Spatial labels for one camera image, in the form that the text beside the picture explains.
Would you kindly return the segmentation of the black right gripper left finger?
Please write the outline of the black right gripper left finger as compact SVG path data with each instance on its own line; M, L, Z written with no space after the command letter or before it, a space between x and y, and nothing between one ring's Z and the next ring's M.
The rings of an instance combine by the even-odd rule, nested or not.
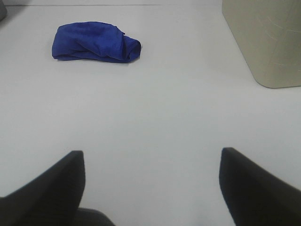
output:
M2 226L70 226L85 188L82 151L71 151L0 200Z

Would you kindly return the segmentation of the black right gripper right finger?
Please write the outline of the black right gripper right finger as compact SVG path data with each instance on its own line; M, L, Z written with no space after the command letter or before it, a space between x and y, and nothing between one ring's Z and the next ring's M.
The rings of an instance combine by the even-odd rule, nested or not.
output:
M222 149L219 184L237 226L299 226L301 192L232 147Z

